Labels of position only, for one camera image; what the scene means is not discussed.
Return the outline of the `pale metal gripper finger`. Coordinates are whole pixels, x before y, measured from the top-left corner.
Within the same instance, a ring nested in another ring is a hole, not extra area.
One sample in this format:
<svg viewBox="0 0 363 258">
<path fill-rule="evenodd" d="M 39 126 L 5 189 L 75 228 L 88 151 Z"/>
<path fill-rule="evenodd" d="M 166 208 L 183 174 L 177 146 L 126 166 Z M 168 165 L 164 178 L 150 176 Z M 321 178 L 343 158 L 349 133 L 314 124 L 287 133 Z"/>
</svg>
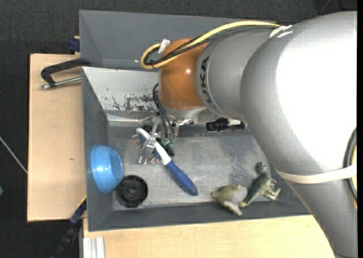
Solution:
<svg viewBox="0 0 363 258">
<path fill-rule="evenodd" d="M 140 157 L 138 163 L 146 164 L 150 156 L 150 144 L 148 139 L 140 138 Z"/>
<path fill-rule="evenodd" d="M 150 137 L 147 141 L 146 141 L 146 145 L 145 145 L 145 161 L 144 163 L 152 163 L 154 160 L 154 150 L 155 150 L 155 142 L 156 140 L 152 137 Z"/>
</svg>

